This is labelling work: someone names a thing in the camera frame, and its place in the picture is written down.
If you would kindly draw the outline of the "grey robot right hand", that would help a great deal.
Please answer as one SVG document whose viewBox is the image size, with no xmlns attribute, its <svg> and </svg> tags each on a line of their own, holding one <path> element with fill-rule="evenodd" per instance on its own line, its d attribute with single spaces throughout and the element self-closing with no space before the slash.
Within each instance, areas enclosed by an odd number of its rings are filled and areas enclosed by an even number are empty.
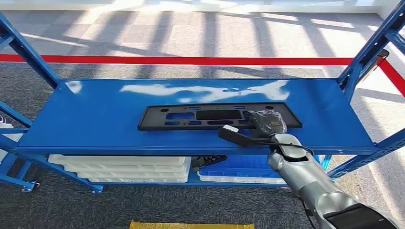
<svg viewBox="0 0 405 229">
<path fill-rule="evenodd" d="M 281 114 L 274 110 L 247 111 L 248 123 L 254 127 L 252 136 L 257 138 L 270 138 L 275 134 L 285 134 L 287 125 Z"/>
</svg>

